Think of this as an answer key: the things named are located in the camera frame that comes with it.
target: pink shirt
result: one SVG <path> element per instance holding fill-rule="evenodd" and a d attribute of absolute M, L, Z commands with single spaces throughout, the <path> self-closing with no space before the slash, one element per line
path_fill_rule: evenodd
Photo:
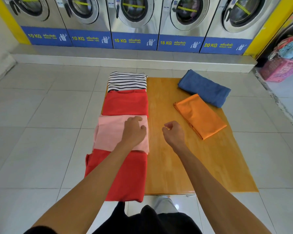
<path fill-rule="evenodd" d="M 98 125 L 96 126 L 94 132 L 94 149 L 101 149 L 106 151 L 113 151 L 121 141 L 123 135 L 125 121 L 129 117 L 135 117 L 135 115 L 120 115 L 120 116 L 100 116 Z M 139 125 L 144 125 L 146 127 L 146 136 L 144 140 L 135 146 L 133 150 L 143 151 L 149 153 L 149 139 L 148 133 L 149 128 L 147 124 L 147 116 L 140 115 L 142 121 L 139 122 Z"/>

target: yellow pillar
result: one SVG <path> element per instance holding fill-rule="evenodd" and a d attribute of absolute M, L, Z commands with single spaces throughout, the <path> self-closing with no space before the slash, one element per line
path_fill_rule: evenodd
<path fill-rule="evenodd" d="M 30 44 L 27 36 L 13 18 L 12 14 L 9 12 L 3 0 L 0 0 L 0 17 L 4 20 L 9 30 L 12 32 L 19 43 Z"/>
<path fill-rule="evenodd" d="M 250 55 L 254 59 L 257 59 L 292 13 L 293 0 L 281 0 L 249 45 L 244 55 Z"/>

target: light blue cloth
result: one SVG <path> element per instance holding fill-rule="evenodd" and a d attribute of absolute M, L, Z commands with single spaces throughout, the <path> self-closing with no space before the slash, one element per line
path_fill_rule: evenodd
<path fill-rule="evenodd" d="M 179 88 L 190 94 L 198 94 L 204 102 L 221 108 L 231 89 L 219 85 L 193 70 L 188 70 L 178 83 Z"/>
<path fill-rule="evenodd" d="M 293 41 L 279 49 L 278 53 L 282 58 L 293 60 Z"/>

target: forearm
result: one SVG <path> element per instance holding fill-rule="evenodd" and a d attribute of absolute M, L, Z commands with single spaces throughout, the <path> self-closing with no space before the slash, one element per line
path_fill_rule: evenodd
<path fill-rule="evenodd" d="M 48 226 L 58 234 L 82 234 L 90 228 L 107 193 L 131 151 L 120 142 L 87 177 L 53 205 L 34 225 Z"/>
<path fill-rule="evenodd" d="M 252 212 L 209 173 L 185 144 L 173 149 L 179 156 L 216 234 L 271 234 Z"/>

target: folded red shirt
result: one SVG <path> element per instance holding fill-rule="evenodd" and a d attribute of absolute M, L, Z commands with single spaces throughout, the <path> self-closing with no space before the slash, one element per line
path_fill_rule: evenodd
<path fill-rule="evenodd" d="M 102 115 L 147 115 L 148 99 L 145 90 L 110 91 L 104 100 Z"/>
<path fill-rule="evenodd" d="M 86 156 L 85 177 L 99 165 L 109 151 L 93 149 Z M 105 201 L 138 201 L 142 202 L 147 175 L 147 154 L 131 151 L 119 169 Z"/>

